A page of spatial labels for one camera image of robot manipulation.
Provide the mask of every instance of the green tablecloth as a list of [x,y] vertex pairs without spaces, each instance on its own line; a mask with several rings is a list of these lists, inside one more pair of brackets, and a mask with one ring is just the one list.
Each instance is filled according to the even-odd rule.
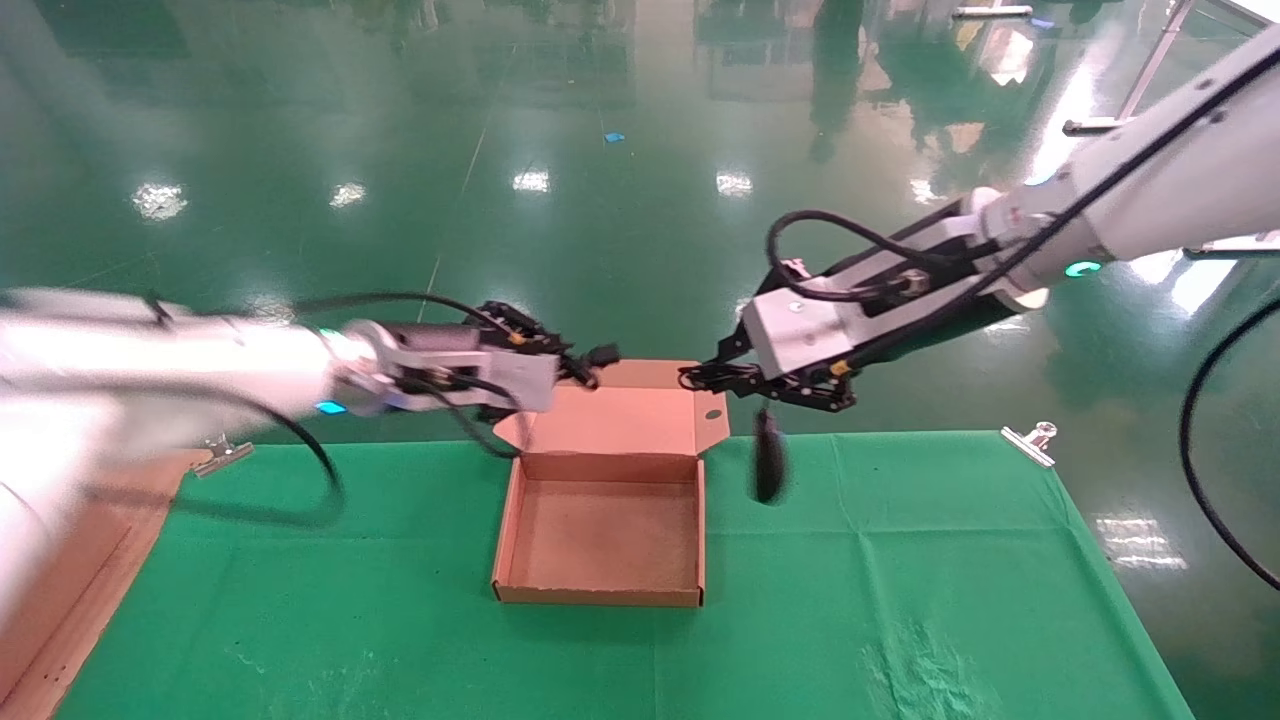
[[[173,515],[59,717],[1190,717],[1052,471],[998,433],[799,436],[780,506],[708,454],[707,606],[506,606],[508,464],[333,448],[325,530]],[[305,506],[302,447],[184,495]]]

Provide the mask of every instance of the box lid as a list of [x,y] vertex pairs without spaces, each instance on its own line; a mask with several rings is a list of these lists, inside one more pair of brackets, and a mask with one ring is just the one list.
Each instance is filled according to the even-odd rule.
[[728,437],[724,396],[680,387],[689,360],[623,360],[604,368],[600,387],[556,386],[552,410],[525,413],[531,446],[522,447],[520,419],[493,432],[530,455],[698,455]]

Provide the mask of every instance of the teal indicator light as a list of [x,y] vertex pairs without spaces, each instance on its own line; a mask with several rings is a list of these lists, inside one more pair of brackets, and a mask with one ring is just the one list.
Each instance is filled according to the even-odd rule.
[[1094,263],[1093,260],[1080,260],[1079,263],[1071,263],[1066,266],[1062,273],[1069,278],[1080,278],[1084,275],[1092,275],[1093,273],[1102,269],[1102,263]]
[[323,400],[320,402],[316,402],[316,410],[324,413],[325,415],[342,415],[343,413],[347,411],[346,407],[332,400]]

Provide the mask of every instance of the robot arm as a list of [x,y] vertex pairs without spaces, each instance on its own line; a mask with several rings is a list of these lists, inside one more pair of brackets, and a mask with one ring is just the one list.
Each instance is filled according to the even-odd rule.
[[[1079,146],[1047,182],[977,188],[890,236],[933,264],[876,247],[815,275],[796,261],[776,265],[716,356],[686,369],[686,387],[844,410],[854,404],[849,380],[867,365],[1036,310],[1064,279],[1280,228],[1280,169],[1267,152],[1280,143],[1277,61],[1280,27],[1271,27]],[[753,350],[758,365],[731,363]]]
[[0,310],[0,628],[69,530],[81,483],[102,466],[219,433],[346,409],[357,415],[476,406],[495,420],[550,409],[553,388],[617,360],[581,357],[498,302],[489,323],[388,324],[342,332],[200,316],[118,295],[24,290]]

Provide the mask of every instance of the open cardboard box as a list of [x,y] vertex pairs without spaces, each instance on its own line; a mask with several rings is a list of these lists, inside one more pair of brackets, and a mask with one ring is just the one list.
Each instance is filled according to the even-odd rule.
[[493,589],[503,602],[698,607],[705,591],[699,454],[728,437],[724,396],[680,387],[680,360],[623,360],[600,388],[556,387],[549,413],[494,432],[511,468]]

